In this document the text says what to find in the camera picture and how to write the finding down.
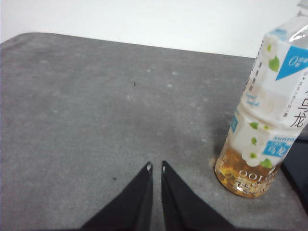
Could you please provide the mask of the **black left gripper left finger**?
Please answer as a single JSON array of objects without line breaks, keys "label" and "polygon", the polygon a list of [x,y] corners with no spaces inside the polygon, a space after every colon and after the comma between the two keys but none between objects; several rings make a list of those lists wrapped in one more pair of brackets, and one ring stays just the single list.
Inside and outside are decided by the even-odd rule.
[{"label": "black left gripper left finger", "polygon": [[88,220],[82,231],[148,231],[153,208],[153,164],[147,162],[123,191]]}]

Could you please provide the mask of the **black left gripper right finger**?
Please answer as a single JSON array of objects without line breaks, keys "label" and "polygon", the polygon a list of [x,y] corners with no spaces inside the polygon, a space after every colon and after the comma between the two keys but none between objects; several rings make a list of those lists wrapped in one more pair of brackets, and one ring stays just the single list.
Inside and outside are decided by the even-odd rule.
[{"label": "black left gripper right finger", "polygon": [[167,231],[229,231],[235,227],[203,201],[167,161],[162,162],[161,199]]}]

